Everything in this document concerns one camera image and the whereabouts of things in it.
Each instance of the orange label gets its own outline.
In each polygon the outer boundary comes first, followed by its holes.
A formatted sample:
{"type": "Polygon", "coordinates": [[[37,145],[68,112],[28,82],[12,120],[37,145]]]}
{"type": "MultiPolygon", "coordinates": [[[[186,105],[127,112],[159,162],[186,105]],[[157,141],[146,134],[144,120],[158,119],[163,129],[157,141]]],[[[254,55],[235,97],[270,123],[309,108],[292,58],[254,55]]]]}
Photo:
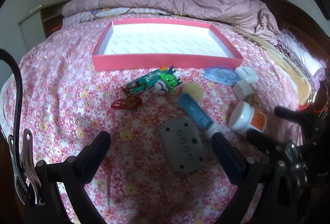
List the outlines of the orange label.
{"type": "Polygon", "coordinates": [[[262,131],[265,126],[265,122],[266,122],[266,116],[255,109],[255,113],[253,115],[251,125],[262,131]]]}

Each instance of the correction tape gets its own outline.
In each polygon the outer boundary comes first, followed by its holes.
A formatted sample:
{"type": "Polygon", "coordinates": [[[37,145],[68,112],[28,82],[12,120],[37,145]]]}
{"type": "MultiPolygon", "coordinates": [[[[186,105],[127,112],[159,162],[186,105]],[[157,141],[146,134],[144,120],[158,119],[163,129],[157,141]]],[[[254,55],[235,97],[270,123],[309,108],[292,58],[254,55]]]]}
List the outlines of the correction tape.
{"type": "Polygon", "coordinates": [[[233,86],[240,80],[236,71],[221,67],[205,68],[204,78],[228,86],[233,86]]]}

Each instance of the gray electrical outlet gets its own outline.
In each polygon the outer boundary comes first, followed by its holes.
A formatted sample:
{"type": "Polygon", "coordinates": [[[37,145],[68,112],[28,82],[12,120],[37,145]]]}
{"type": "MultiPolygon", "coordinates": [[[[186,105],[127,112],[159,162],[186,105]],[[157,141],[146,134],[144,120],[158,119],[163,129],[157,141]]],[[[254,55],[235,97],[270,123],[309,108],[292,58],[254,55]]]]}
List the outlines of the gray electrical outlet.
{"type": "Polygon", "coordinates": [[[188,118],[169,121],[159,129],[172,171],[184,175],[205,165],[205,149],[188,118]]]}

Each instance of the pink fabric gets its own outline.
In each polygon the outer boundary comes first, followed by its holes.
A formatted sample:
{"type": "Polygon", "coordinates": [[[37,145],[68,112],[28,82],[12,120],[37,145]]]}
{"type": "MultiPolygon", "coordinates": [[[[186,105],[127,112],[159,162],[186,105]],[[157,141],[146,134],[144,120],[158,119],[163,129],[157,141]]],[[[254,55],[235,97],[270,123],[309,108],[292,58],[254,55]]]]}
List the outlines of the pink fabric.
{"type": "MultiPolygon", "coordinates": [[[[116,19],[141,17],[155,16],[125,15],[116,19]]],[[[232,199],[236,186],[230,184],[205,141],[206,167],[175,176],[157,133],[163,123],[185,116],[176,101],[181,88],[165,96],[146,92],[141,96],[146,105],[136,112],[110,108],[111,102],[121,97],[120,86],[153,70],[94,70],[91,54],[110,22],[100,19],[59,30],[23,57],[20,133],[25,128],[33,133],[34,162],[62,162],[77,155],[105,130],[112,136],[110,151],[85,189],[107,223],[213,224],[232,199]]],[[[251,66],[259,75],[258,83],[252,85],[258,96],[252,104],[268,118],[266,133],[281,141],[292,138],[300,144],[300,128],[273,114],[277,105],[298,107],[289,79],[264,50],[224,24],[212,24],[242,54],[243,65],[251,66]]],[[[203,87],[205,95],[199,103],[224,128],[229,142],[245,156],[262,159],[255,147],[226,126],[238,103],[232,88],[207,81],[202,69],[179,70],[183,83],[194,81],[203,87]]],[[[14,108],[15,82],[11,77],[0,98],[0,124],[6,137],[13,131],[14,108]]],[[[60,192],[70,218],[77,220],[62,185],[60,192]]],[[[251,217],[256,204],[257,197],[245,220],[251,217]]]]}
{"type": "Polygon", "coordinates": [[[62,11],[63,16],[100,8],[145,7],[162,9],[171,14],[197,19],[230,23],[277,44],[280,31],[266,4],[258,0],[72,0],[62,11]]]}

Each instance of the wooden headboard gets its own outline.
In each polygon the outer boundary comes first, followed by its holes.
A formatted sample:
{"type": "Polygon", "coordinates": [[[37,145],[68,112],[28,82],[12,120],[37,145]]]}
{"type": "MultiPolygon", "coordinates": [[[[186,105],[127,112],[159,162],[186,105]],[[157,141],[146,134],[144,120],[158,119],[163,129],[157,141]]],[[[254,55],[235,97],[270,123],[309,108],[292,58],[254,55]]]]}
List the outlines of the wooden headboard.
{"type": "Polygon", "coordinates": [[[260,1],[274,14],[280,30],[289,29],[314,57],[330,59],[330,37],[305,11],[287,0],[260,1]]]}

